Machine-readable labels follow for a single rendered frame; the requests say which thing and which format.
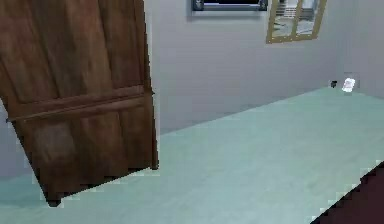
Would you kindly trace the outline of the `wooden framed window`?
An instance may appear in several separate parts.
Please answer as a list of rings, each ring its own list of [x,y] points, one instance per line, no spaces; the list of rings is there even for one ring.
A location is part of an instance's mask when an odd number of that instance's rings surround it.
[[[327,0],[272,0],[266,43],[318,38]]]

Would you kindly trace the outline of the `brown wooden room door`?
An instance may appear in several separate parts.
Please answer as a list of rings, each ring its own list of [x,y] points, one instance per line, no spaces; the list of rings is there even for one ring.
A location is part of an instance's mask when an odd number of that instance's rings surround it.
[[[144,0],[0,0],[0,100],[51,207],[158,169]]]

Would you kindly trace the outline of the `small white object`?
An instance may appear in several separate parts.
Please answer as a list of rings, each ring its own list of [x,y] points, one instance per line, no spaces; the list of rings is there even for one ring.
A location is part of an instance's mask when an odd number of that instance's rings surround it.
[[[344,92],[350,93],[353,91],[356,80],[353,78],[346,78],[342,87]]]

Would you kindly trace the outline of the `dark maroon furniture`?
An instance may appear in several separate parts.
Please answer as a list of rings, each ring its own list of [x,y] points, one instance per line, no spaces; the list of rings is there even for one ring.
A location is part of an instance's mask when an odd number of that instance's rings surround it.
[[[384,161],[310,224],[384,224]]]

